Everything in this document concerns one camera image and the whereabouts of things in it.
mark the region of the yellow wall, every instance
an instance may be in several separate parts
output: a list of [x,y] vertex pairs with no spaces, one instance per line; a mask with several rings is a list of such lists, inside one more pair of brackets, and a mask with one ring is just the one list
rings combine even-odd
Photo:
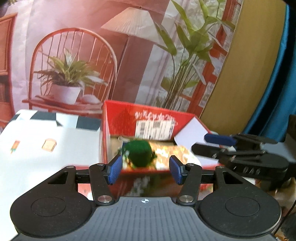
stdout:
[[219,134],[241,132],[270,79],[283,32],[282,0],[244,0],[232,44],[201,120]]

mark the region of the metal screw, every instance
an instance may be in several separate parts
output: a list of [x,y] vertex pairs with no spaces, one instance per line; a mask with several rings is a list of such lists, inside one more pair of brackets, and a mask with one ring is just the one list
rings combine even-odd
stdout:
[[181,202],[186,202],[186,203],[188,203],[188,202],[193,202],[193,197],[190,196],[190,195],[183,195],[183,196],[180,196],[180,197],[179,197],[179,200],[180,200]]
[[98,201],[102,202],[102,203],[109,203],[112,201],[112,197],[108,196],[108,195],[102,195],[98,197]]

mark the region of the table surface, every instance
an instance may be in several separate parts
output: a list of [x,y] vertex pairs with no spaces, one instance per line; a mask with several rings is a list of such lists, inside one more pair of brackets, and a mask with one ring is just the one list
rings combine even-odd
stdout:
[[[64,126],[57,126],[52,120],[23,117],[10,122],[0,135],[2,241],[11,240],[17,234],[9,215],[15,199],[67,165],[90,166],[99,162],[99,129],[77,129],[69,119],[59,118],[59,121]],[[57,142],[53,152],[42,150],[48,138]],[[11,153],[16,140],[20,144]]]

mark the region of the lamp shade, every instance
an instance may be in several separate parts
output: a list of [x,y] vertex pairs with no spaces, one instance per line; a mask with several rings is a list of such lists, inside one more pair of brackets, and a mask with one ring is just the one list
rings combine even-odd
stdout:
[[164,45],[148,11],[128,7],[105,23],[102,29],[123,33]]

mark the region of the ribbed surface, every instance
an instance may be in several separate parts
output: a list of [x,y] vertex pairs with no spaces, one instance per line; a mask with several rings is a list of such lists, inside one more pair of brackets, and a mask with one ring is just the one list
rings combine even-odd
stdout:
[[[238,241],[209,229],[191,207],[170,198],[128,198],[99,207],[89,222],[71,234],[48,239],[19,235],[13,241]],[[275,241],[271,235],[248,241]]]
[[119,173],[121,172],[122,169],[122,156],[119,156],[116,162],[112,165],[110,169],[110,175],[108,177],[109,183],[113,184],[116,182]]
[[169,165],[170,165],[170,172],[175,182],[180,185],[182,182],[182,176],[181,176],[179,165],[175,162],[175,160],[172,157],[170,157]]

